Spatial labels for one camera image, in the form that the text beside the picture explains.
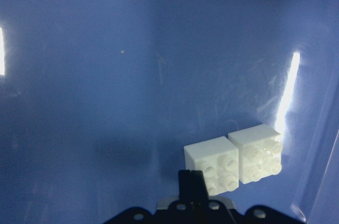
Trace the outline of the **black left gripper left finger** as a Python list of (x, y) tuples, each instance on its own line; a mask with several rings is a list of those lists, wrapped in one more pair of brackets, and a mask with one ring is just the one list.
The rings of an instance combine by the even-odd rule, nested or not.
[(179, 199), (182, 202), (191, 202), (191, 172), (180, 170), (179, 174)]

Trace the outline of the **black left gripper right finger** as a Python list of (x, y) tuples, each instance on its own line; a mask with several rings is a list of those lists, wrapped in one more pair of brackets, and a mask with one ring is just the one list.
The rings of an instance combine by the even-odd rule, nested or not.
[(192, 200), (196, 204), (207, 204), (208, 192), (202, 171), (191, 171)]

